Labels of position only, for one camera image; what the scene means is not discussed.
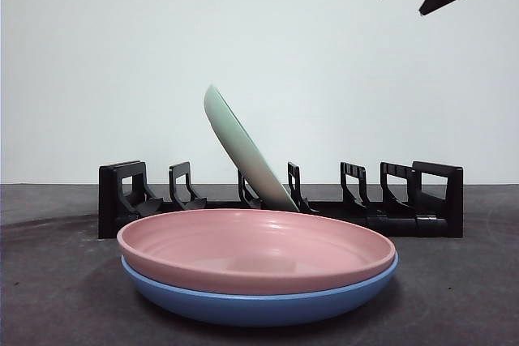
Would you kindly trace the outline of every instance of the blue plate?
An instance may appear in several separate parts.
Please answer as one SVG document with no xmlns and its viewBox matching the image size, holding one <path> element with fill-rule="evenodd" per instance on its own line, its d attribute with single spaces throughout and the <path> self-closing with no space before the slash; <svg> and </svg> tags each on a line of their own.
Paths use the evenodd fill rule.
<svg viewBox="0 0 519 346">
<path fill-rule="evenodd" d="M 142 276 L 123 257 L 121 261 L 139 292 L 168 311 L 225 326 L 279 327 L 332 318 L 366 303 L 391 279 L 398 254 L 388 269 L 360 283 L 287 295 L 226 295 L 177 288 Z"/>
</svg>

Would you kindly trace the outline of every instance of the blue plate rim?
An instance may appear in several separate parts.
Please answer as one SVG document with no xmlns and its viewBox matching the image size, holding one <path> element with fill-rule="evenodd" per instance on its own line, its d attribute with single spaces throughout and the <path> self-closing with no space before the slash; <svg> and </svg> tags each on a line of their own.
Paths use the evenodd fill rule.
<svg viewBox="0 0 519 346">
<path fill-rule="evenodd" d="M 149 279 L 148 277 L 141 275 L 136 270 L 134 270 L 130 265 L 128 265 L 127 261 L 124 259 L 124 256 L 121 256 L 121 263 L 124 269 L 137 280 L 140 280 L 146 284 L 153 286 L 154 288 L 160 288 L 172 293 L 182 293 L 185 295 L 190 295 L 194 297 L 206 297 L 206 298 L 217 298 L 217 299 L 233 299 L 233 300 L 261 300 L 261 301 L 271 301 L 271 300 L 290 300 L 290 299 L 304 299 L 304 298 L 313 298 L 313 297 L 322 297 L 333 295 L 337 293 L 344 293 L 348 291 L 353 291 L 358 288 L 364 288 L 370 284 L 374 284 L 377 281 L 383 279 L 384 277 L 390 276 L 398 264 L 398 253 L 395 251 L 395 257 L 391 263 L 391 265 L 379 273 L 376 276 L 373 276 L 367 280 L 361 281 L 359 283 L 346 285 L 344 287 L 333 288 L 333 289 L 325 289 L 321 291 L 315 292 L 305 292 L 305 293 L 287 293 L 287 294 L 279 294 L 279 295 L 233 295 L 228 293 L 213 293 L 213 292 L 203 292 L 203 291 L 195 291 L 192 289 L 185 289 L 175 287 L 173 285 L 159 283 L 158 281 Z"/>
</svg>

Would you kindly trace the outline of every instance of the black dish rack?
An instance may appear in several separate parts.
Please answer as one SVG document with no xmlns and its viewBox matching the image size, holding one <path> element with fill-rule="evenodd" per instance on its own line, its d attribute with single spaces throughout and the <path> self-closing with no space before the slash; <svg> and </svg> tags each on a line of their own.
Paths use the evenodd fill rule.
<svg viewBox="0 0 519 346">
<path fill-rule="evenodd" d="M 380 185 L 383 198 L 371 201 L 367 195 L 364 167 L 341 162 L 340 201 L 313 201 L 301 193 L 301 169 L 288 163 L 290 196 L 299 211 L 306 214 L 345 220 L 393 237 L 463 237 L 463 168 L 415 161 L 411 166 L 380 163 Z M 422 175 L 447 178 L 444 198 L 422 190 Z M 389 189 L 388 176 L 406 180 L 407 201 L 401 201 Z M 131 177 L 131 191 L 125 193 L 124 178 Z M 181 200 L 177 180 L 185 177 L 189 200 Z M 357 199 L 347 186 L 347 178 L 358 183 Z M 237 202 L 209 202 L 191 184 L 189 162 L 169 167 L 171 201 L 158 198 L 146 180 L 146 164 L 133 160 L 99 168 L 99 238 L 114 238 L 118 230 L 139 218 L 163 212 L 204 208 L 269 209 L 268 204 L 247 188 L 245 177 L 238 171 Z"/>
</svg>

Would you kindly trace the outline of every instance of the gray countertop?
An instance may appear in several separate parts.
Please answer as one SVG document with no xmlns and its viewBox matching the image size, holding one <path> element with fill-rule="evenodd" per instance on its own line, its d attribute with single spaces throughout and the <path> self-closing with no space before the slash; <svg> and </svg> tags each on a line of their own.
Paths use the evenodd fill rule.
<svg viewBox="0 0 519 346">
<path fill-rule="evenodd" d="M 232 186 L 199 188 L 234 196 Z M 303 189 L 312 199 L 340 193 Z M 464 202 L 462 239 L 391 238 L 397 272 L 364 306 L 309 325 L 247 329 L 180 318 L 142 298 L 117 242 L 97 239 L 96 186 L 2 186 L 2 344 L 518 344 L 519 186 L 466 186 Z"/>
</svg>

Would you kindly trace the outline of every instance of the plate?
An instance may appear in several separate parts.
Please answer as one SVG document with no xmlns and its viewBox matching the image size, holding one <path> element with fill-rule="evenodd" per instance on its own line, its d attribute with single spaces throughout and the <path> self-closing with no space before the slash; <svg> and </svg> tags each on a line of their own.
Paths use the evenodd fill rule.
<svg viewBox="0 0 519 346">
<path fill-rule="evenodd" d="M 304 293 L 366 280 L 393 243 L 356 224 L 286 211 L 204 209 L 149 216 L 118 233 L 139 273 L 204 292 Z"/>
<path fill-rule="evenodd" d="M 279 327 L 332 318 L 372 299 L 391 279 L 398 255 L 389 268 L 360 283 L 313 293 L 273 296 L 225 295 L 158 283 L 122 265 L 133 284 L 160 307 L 201 322 L 240 327 Z"/>
<path fill-rule="evenodd" d="M 285 187 L 276 178 L 216 87 L 211 86 L 205 92 L 204 108 L 221 145 L 267 207 L 298 212 L 298 207 Z"/>
</svg>

